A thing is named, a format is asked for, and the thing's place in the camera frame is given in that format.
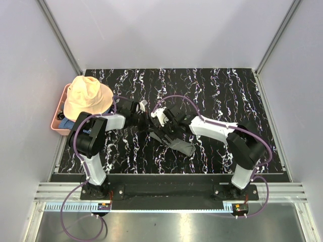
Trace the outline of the grey cloth napkin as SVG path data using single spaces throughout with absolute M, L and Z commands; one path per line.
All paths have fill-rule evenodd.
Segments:
M 157 128 L 158 127 L 162 127 L 159 125 L 159 121 L 156 118 L 153 118 L 150 120 L 150 124 L 151 125 L 155 125 Z M 188 143 L 180 138 L 175 138 L 173 139 L 173 142 L 170 144 L 165 144 L 159 137 L 158 137 L 158 133 L 157 135 L 154 135 L 152 133 L 149 134 L 151 138 L 154 138 L 155 140 L 159 141 L 160 143 L 162 143 L 163 145 L 175 150 L 175 151 L 179 151 L 180 153 L 186 155 L 186 156 L 192 156 L 196 150 L 195 146 L 191 143 Z

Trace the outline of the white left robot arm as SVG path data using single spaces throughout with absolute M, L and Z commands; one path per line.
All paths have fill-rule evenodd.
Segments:
M 99 200 L 109 194 L 109 187 L 103 184 L 106 173 L 102 168 L 100 152 L 105 147 L 106 133 L 137 127 L 150 130 L 148 102 L 125 99 L 121 104 L 113 104 L 112 110 L 103 114 L 81 112 L 68 135 L 68 144 L 80 159 L 86 174 L 86 181 L 93 185 L 91 193 Z

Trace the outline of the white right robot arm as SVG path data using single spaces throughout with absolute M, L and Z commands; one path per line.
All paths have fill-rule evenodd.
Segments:
M 200 114 L 188 115 L 175 105 L 171 108 L 157 108 L 151 117 L 156 122 L 160 136 L 167 143 L 176 136 L 188 133 L 226 144 L 236 160 L 229 194 L 235 200 L 246 196 L 255 165 L 265 153 L 265 145 L 253 132 L 250 122 L 225 123 Z

